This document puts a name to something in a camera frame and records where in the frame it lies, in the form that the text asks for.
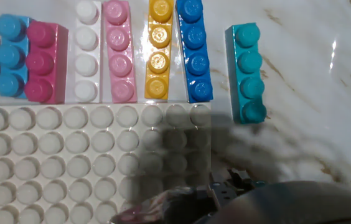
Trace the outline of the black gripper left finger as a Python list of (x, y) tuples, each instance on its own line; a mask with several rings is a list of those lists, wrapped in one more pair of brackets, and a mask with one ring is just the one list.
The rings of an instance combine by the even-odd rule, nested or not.
[(193, 224), (217, 211), (205, 188), (176, 187), (135, 205), (110, 220), (114, 224)]

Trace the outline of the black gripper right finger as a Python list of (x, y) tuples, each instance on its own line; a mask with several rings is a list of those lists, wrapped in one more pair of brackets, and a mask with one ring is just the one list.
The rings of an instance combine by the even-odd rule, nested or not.
[(351, 223), (351, 189), (339, 184), (242, 180), (214, 190), (197, 223)]

